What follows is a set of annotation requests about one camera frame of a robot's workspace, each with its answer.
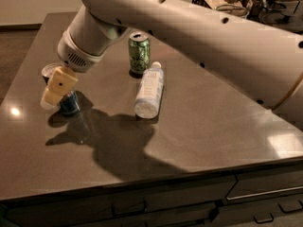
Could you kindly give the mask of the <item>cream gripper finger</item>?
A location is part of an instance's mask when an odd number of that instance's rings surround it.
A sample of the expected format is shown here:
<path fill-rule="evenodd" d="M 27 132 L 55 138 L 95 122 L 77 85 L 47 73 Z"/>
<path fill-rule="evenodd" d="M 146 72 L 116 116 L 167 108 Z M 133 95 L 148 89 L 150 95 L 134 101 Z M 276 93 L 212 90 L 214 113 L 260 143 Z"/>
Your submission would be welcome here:
<path fill-rule="evenodd" d="M 46 110 L 52 110 L 58 107 L 58 104 L 62 100 L 62 97 L 56 93 L 50 91 L 48 88 L 45 88 L 40 105 Z"/>

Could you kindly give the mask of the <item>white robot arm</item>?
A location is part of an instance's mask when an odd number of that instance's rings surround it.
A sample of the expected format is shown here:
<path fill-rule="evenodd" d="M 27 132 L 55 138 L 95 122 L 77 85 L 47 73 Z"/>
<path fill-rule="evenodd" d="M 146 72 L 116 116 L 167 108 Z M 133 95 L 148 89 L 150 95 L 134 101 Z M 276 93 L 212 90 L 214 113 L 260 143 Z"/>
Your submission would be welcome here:
<path fill-rule="evenodd" d="M 282 114 L 303 108 L 302 38 L 181 0 L 81 0 L 58 44 L 78 72 L 100 61 L 127 28 L 149 32 Z"/>

